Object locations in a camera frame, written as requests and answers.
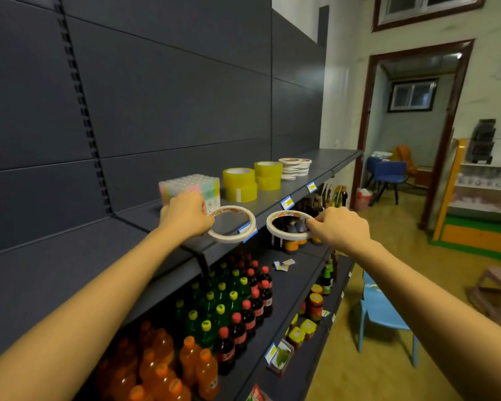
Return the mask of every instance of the forearm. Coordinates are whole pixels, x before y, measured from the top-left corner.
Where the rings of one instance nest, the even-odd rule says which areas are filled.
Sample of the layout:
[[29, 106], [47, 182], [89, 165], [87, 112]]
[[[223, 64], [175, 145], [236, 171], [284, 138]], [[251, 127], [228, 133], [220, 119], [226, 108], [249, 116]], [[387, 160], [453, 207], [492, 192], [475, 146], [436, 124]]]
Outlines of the forearm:
[[501, 327], [371, 241], [353, 251], [455, 389], [501, 399]]
[[13, 344], [0, 357], [0, 400], [72, 399], [181, 240], [156, 229]]

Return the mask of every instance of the jar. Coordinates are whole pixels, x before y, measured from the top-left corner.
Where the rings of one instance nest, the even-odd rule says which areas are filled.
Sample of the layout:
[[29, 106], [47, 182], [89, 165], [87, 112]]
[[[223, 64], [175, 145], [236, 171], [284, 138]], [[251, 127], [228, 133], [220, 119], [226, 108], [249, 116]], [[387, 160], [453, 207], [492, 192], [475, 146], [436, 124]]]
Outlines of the jar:
[[314, 321], [321, 321], [321, 312], [323, 311], [323, 297], [320, 294], [310, 294], [308, 298], [308, 317]]

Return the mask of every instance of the plastic bottle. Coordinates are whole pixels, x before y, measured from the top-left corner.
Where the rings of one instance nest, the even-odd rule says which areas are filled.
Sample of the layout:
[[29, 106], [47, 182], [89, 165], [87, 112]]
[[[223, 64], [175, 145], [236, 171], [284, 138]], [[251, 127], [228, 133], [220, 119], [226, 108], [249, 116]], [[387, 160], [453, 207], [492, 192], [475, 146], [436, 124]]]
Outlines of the plastic bottle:
[[212, 322], [209, 320], [203, 321], [201, 328], [202, 332], [197, 339], [197, 342], [201, 348], [212, 350], [215, 345], [215, 331], [212, 330]]
[[167, 363], [158, 364], [154, 373], [152, 394], [156, 401], [164, 401], [169, 394], [169, 384], [176, 378], [176, 373], [169, 368]]
[[128, 401], [130, 391], [135, 384], [135, 372], [121, 367], [112, 378], [109, 392], [115, 401]]
[[142, 385], [136, 385], [130, 390], [130, 401], [154, 401], [154, 396], [149, 394]]
[[247, 340], [256, 335], [256, 317], [251, 309], [250, 301], [244, 300], [242, 303], [241, 320], [245, 323], [247, 329]]
[[196, 310], [189, 311], [185, 333], [187, 336], [197, 336], [200, 333], [199, 313]]
[[241, 300], [238, 298], [238, 293], [237, 291], [230, 291], [230, 301], [227, 307], [228, 315], [239, 311], [241, 311]]
[[217, 303], [215, 302], [215, 295], [213, 291], [208, 291], [206, 293], [206, 301], [204, 301], [204, 311], [203, 318], [211, 320], [215, 316], [215, 307]]
[[256, 318], [256, 325], [260, 326], [263, 323], [263, 300], [260, 298], [260, 291], [255, 288], [252, 290], [252, 300], [250, 300], [250, 307], [254, 311]]
[[230, 315], [226, 312], [226, 308], [223, 304], [217, 305], [215, 311], [217, 312], [217, 315], [212, 322], [212, 329], [219, 329], [230, 325]]
[[254, 287], [258, 286], [258, 280], [256, 276], [254, 276], [254, 269], [252, 267], [247, 270], [247, 281], [249, 283], [250, 292], [252, 293]]
[[265, 318], [271, 317], [271, 314], [273, 313], [273, 292], [269, 288], [269, 281], [267, 280], [262, 282], [260, 298], [263, 301], [263, 316]]
[[180, 363], [183, 369], [182, 381], [188, 387], [193, 387], [197, 382], [195, 366], [201, 350], [201, 347], [195, 343], [193, 336], [188, 336], [184, 339], [184, 347], [180, 351]]
[[200, 352], [197, 362], [197, 380], [199, 381], [199, 395], [206, 401], [213, 400], [219, 391], [219, 377], [217, 361], [209, 349]]
[[219, 329], [219, 338], [215, 349], [219, 373], [226, 376], [235, 365], [235, 343], [234, 339], [228, 336], [228, 327]]
[[217, 299], [215, 303], [217, 305], [223, 304], [224, 306], [228, 305], [228, 302], [230, 301], [230, 292], [227, 290], [227, 284], [226, 283], [219, 283], [217, 286], [219, 289], [217, 291]]
[[169, 384], [169, 401], [191, 401], [191, 391], [181, 380], [175, 378]]
[[241, 321], [241, 314], [239, 312], [235, 312], [232, 315], [229, 334], [234, 339], [235, 356], [239, 357], [247, 350], [247, 328], [245, 328], [245, 324]]
[[139, 377], [141, 377], [145, 388], [152, 388], [157, 364], [158, 361], [156, 360], [154, 350], [146, 349], [143, 352], [143, 360], [139, 365]]
[[238, 298], [244, 301], [246, 299], [250, 300], [251, 296], [251, 288], [249, 287], [247, 277], [241, 277], [239, 279]]
[[173, 338], [163, 328], [156, 330], [156, 339], [152, 345], [156, 358], [169, 366], [174, 364], [175, 346]]

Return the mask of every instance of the chair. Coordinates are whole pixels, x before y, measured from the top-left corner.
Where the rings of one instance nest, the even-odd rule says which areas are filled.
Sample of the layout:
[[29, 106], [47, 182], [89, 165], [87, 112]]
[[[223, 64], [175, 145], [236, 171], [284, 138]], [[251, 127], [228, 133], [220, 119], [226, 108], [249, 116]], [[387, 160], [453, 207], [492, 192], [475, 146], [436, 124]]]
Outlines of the chair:
[[[358, 333], [358, 352], [362, 352], [362, 343], [364, 340], [364, 326], [365, 317], [381, 326], [391, 329], [411, 330], [408, 325], [403, 321], [399, 313], [395, 310], [392, 303], [386, 296], [378, 289], [374, 280], [366, 272], [364, 276], [364, 299], [360, 301], [362, 308], [360, 316], [360, 331]], [[411, 362], [414, 367], [417, 367], [417, 350], [418, 339], [412, 334], [412, 358]]]
[[375, 181], [383, 182], [383, 186], [377, 195], [373, 197], [369, 203], [369, 207], [373, 207], [375, 202], [380, 200], [384, 190], [388, 188], [389, 184], [393, 184], [395, 190], [395, 205], [399, 204], [399, 193], [397, 192], [397, 185], [406, 181], [405, 173], [407, 171], [407, 164], [405, 162], [389, 162], [381, 161], [375, 166]]

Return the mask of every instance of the orange soda bottle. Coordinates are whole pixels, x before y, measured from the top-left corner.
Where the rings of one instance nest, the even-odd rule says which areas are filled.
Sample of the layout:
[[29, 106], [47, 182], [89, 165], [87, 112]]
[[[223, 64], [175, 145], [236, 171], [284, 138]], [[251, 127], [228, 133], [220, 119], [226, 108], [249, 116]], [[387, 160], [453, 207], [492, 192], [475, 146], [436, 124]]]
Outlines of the orange soda bottle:
[[176, 373], [167, 363], [160, 363], [156, 366], [155, 374], [151, 392], [156, 401], [164, 401], [169, 396], [169, 384], [177, 378]]
[[199, 353], [202, 349], [195, 343], [195, 338], [193, 336], [188, 336], [184, 339], [184, 347], [180, 351], [180, 363], [184, 370], [182, 374], [182, 381], [188, 387], [193, 387], [197, 382], [197, 373], [195, 371], [195, 366], [197, 365], [197, 360], [199, 359]]
[[200, 396], [207, 401], [214, 399], [219, 391], [219, 380], [217, 361], [209, 349], [200, 352], [200, 358], [197, 362], [197, 380], [199, 381]]
[[119, 368], [109, 386], [109, 392], [115, 401], [128, 401], [130, 391], [136, 384], [136, 375], [126, 367]]
[[145, 350], [143, 352], [143, 361], [139, 366], [139, 377], [143, 380], [143, 386], [146, 389], [151, 389], [152, 387], [157, 364], [158, 361], [155, 359], [154, 350]]
[[168, 401], [191, 401], [191, 391], [179, 379], [175, 378], [169, 383]]
[[136, 385], [130, 390], [130, 401], [155, 401], [152, 394], [148, 394], [142, 385]]
[[174, 365], [175, 347], [173, 338], [165, 329], [161, 328], [156, 330], [156, 338], [154, 339], [152, 348], [156, 353], [156, 359], [160, 362], [167, 363], [169, 366]]

